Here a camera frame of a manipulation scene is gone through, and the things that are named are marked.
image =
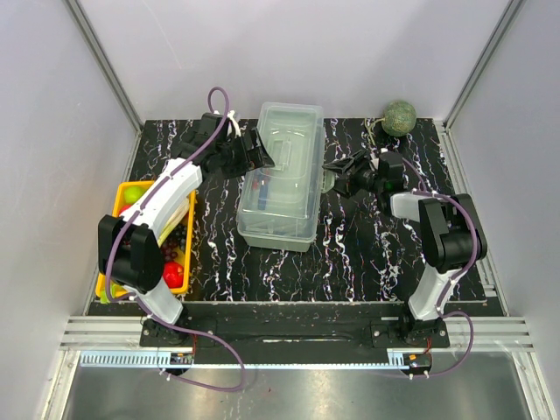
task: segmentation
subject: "black marble table surface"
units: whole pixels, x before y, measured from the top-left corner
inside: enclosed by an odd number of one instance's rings
[[[243,129],[255,125],[256,120],[241,120]],[[146,122],[130,180],[155,179],[172,146],[192,126],[188,120]],[[377,124],[375,145],[363,119],[327,119],[325,133],[326,162],[387,147],[410,160],[430,189],[453,193],[432,120],[419,119],[405,137],[390,137]],[[414,177],[411,171],[407,176]],[[360,192],[352,199],[323,194],[317,240],[301,254],[246,244],[235,222],[242,183],[215,174],[199,189],[185,301],[394,301],[414,292],[424,268],[418,226],[380,214],[372,194]],[[452,299],[485,300],[476,269],[461,280]]]

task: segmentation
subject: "plastic box lid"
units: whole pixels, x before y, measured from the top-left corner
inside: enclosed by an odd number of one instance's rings
[[[257,128],[276,166],[245,177],[238,230],[245,237],[312,242],[323,182],[323,109],[266,102]]]

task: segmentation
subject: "aluminum frame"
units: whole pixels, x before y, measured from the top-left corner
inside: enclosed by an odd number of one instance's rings
[[[88,19],[86,12],[83,10],[79,0],[62,0],[68,8],[70,16],[78,26],[87,46],[89,47],[95,61],[99,65],[101,72],[105,76],[107,83],[115,94],[115,98],[122,107],[122,111],[128,118],[134,130],[139,133],[144,127],[144,122],[140,119],[140,115],[134,108],[132,101],[124,90],[123,84],[119,81],[115,70],[109,62],[109,58],[95,34],[94,27]]]
[[[62,419],[67,398],[74,380],[76,367],[82,351],[119,350],[137,354],[139,351],[154,349],[140,347],[142,317],[71,317],[66,326],[60,344],[59,365],[52,388],[43,411],[44,419]],[[529,411],[533,419],[557,420],[557,413],[552,405],[550,394],[543,380],[543,375],[535,355],[535,349],[529,336],[529,330],[523,318],[517,317],[475,317],[474,352],[506,352],[511,355]],[[438,353],[462,352],[469,338],[468,324],[462,318],[445,320],[451,346],[433,349]],[[172,348],[173,351],[192,351],[191,347]],[[409,349],[390,349],[389,354],[411,353]],[[204,365],[202,368],[229,369],[236,365]],[[371,369],[375,366],[347,365],[251,365],[258,369]]]
[[[484,73],[484,70],[490,62],[490,59],[493,57],[496,49],[508,32],[509,27],[515,21],[515,18],[517,17],[519,11],[522,9],[524,3],[525,0],[509,0],[506,9],[500,16],[498,24],[494,27],[492,35],[490,35],[490,39],[488,40],[488,42],[486,42],[486,45],[482,50],[479,59],[474,65],[474,68],[472,69],[468,79],[466,80],[461,93],[451,107],[451,111],[445,119],[445,127],[451,128],[457,120],[461,109],[465,106],[465,103],[469,99],[469,96],[471,95],[471,92],[479,81],[480,76],[482,75],[482,73]]]

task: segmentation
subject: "white wall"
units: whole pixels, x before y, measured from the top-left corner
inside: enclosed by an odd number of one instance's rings
[[[221,85],[263,102],[444,118],[508,0],[81,0],[143,119],[198,118]]]
[[[526,2],[452,132],[507,303],[560,409],[560,3]]]
[[[134,133],[61,1],[2,1],[0,74],[0,417],[29,419]]]

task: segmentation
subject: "yellow tray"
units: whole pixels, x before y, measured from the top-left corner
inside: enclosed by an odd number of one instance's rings
[[[128,188],[129,186],[140,186],[147,190],[151,187],[151,185],[155,181],[134,181],[134,182],[123,182],[119,185],[119,188],[116,190],[116,197],[115,197],[115,204],[113,205],[113,213],[111,214],[114,217],[118,217],[119,210],[124,206],[124,189]],[[191,192],[189,196],[189,213],[185,216],[185,218],[181,221],[183,225],[186,226],[186,247],[185,253],[179,249],[175,248],[174,251],[177,252],[177,258],[175,258],[175,262],[181,264],[184,268],[183,274],[183,285],[176,289],[171,289],[171,293],[174,295],[180,295],[182,293],[186,293],[189,288],[189,274],[190,274],[190,265],[191,265],[191,246],[193,244],[193,223],[194,223],[194,204],[196,203],[196,191]],[[123,294],[126,293],[126,290],[111,282],[113,295],[116,298],[119,298]],[[97,277],[97,285],[95,286],[95,295],[98,298],[102,296],[102,291],[105,291],[105,276],[103,274],[99,274]]]

